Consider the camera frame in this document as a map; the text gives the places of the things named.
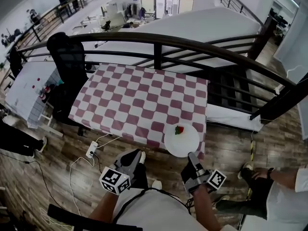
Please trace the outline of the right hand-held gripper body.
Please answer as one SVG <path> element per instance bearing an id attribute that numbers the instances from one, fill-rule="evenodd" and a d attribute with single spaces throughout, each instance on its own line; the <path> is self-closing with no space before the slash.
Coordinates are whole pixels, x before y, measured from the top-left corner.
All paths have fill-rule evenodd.
<path id="1" fill-rule="evenodd" d="M 217 169 L 205 170 L 201 164 L 188 164 L 181 177 L 187 193 L 193 193 L 200 185 L 205 185 L 209 193 L 218 191 L 227 178 Z"/>

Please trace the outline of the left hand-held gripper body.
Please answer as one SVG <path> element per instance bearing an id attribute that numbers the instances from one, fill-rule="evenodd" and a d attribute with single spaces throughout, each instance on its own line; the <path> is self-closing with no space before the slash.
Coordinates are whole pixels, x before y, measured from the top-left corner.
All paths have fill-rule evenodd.
<path id="1" fill-rule="evenodd" d="M 120 195 L 131 187 L 134 170 L 133 165 L 125 166 L 120 162 L 115 162 L 103 169 L 99 178 L 100 184 L 106 191 Z"/>

